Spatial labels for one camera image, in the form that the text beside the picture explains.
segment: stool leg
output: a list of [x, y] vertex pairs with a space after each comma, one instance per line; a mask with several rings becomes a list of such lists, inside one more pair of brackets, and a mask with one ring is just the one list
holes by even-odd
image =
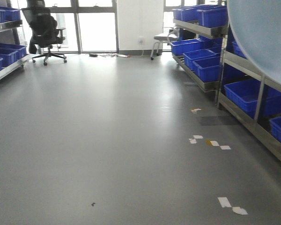
[[157, 45], [157, 50], [156, 50], [156, 55], [159, 55], [159, 53], [158, 53], [158, 52], [159, 52], [159, 49], [160, 49], [160, 43], [161, 43], [161, 42], [158, 42], [158, 45]]
[[154, 58], [153, 58], [153, 54], [154, 54], [154, 50], [155, 50], [155, 45], [156, 45], [157, 43], [158, 43], [158, 42], [155, 42], [155, 43], [153, 44], [153, 48], [152, 48], [151, 55], [150, 55], [151, 60], [154, 59]]

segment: gray floor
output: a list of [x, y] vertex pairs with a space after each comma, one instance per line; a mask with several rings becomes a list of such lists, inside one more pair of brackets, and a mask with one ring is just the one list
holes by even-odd
[[0, 82], [0, 225], [281, 225], [281, 163], [169, 54], [29, 62]]

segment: metal shelf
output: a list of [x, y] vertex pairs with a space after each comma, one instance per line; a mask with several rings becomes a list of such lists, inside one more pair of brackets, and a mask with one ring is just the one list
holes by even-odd
[[226, 26], [208, 28], [198, 25], [197, 22], [184, 22], [175, 19], [174, 23], [180, 28], [203, 35], [209, 39], [220, 38], [223, 34], [226, 33]]
[[22, 20], [0, 23], [0, 32], [20, 27]]
[[237, 118], [263, 145], [265, 145], [281, 161], [281, 143], [268, 131], [259, 125], [254, 119], [242, 111], [236, 104], [224, 94], [219, 93], [219, 104], [225, 107]]
[[257, 69], [250, 61], [238, 55], [225, 51], [224, 63], [246, 73], [247, 75], [261, 81], [262, 72]]
[[189, 67], [186, 66], [183, 60], [183, 56], [176, 56], [173, 54], [173, 58], [204, 92], [216, 91], [218, 89], [219, 87], [218, 81], [215, 82], [201, 81], [200, 78], [197, 75], [195, 75], [195, 73], [192, 70], [190, 70]]
[[14, 70], [16, 70], [18, 67], [22, 66], [26, 61], [28, 61], [30, 59], [31, 59], [31, 56], [26, 55], [23, 58], [19, 59], [17, 62], [11, 64], [8, 67], [5, 67], [4, 69], [2, 69], [0, 71], [0, 80], [2, 78], [4, 78], [5, 76], [7, 76], [8, 74], [10, 74], [11, 72], [13, 72]]
[[[238, 55], [226, 51], [224, 53], [224, 63], [233, 66], [234, 68], [246, 73], [247, 75], [259, 81], [261, 81], [262, 79], [263, 73], [258, 68], [256, 68], [249, 60], [244, 59]], [[266, 78], [265, 84], [281, 92], [281, 85], [277, 84], [275, 81]]]

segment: stainless steel shelving rack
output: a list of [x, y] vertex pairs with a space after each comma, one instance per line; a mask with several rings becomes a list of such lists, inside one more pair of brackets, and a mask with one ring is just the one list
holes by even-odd
[[263, 104], [263, 93], [265, 85], [281, 92], [281, 85], [267, 78], [259, 69], [257, 69], [249, 60], [232, 54], [226, 50], [222, 53], [222, 65], [228, 64], [234, 68], [246, 73], [248, 76], [261, 81], [257, 109], [254, 118], [248, 116], [242, 109], [228, 99], [221, 89], [218, 91], [218, 106], [226, 108], [235, 118], [237, 118], [257, 139], [259, 139], [280, 161], [281, 161], [281, 143], [275, 139], [270, 132], [259, 123], [260, 107]]
[[[0, 32], [20, 27], [21, 24], [22, 24], [22, 20], [0, 23]], [[29, 55], [26, 55], [23, 58], [21, 58], [18, 61], [16, 61], [15, 63], [11, 64], [10, 66], [3, 68], [0, 71], [0, 80], [3, 77], [5, 77], [8, 74], [10, 74], [11, 72], [13, 72], [14, 70], [16, 70], [18, 67], [23, 66], [23, 64], [26, 61], [28, 61], [29, 59], [31, 59], [31, 57]]]
[[[223, 34], [226, 33], [226, 26], [208, 28], [198, 25], [197, 22], [184, 22], [175, 19], [174, 19], [174, 23], [178, 28], [186, 29], [193, 33], [205, 36], [209, 39], [220, 38], [222, 37]], [[183, 56], [176, 56], [173, 54], [173, 59], [184, 69], [187, 75], [190, 76], [204, 92], [216, 91], [218, 89], [219, 86], [218, 81], [215, 82], [201, 81], [199, 77], [192, 70], [190, 70], [190, 68], [188, 68], [185, 65]]]

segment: baseboard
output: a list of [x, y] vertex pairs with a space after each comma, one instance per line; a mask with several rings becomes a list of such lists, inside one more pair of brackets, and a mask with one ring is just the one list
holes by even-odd
[[[142, 55], [142, 51], [143, 50], [120, 50], [119, 54], [124, 54], [124, 55]], [[147, 49], [144, 50], [144, 55], [150, 55], [151, 54], [151, 50]]]

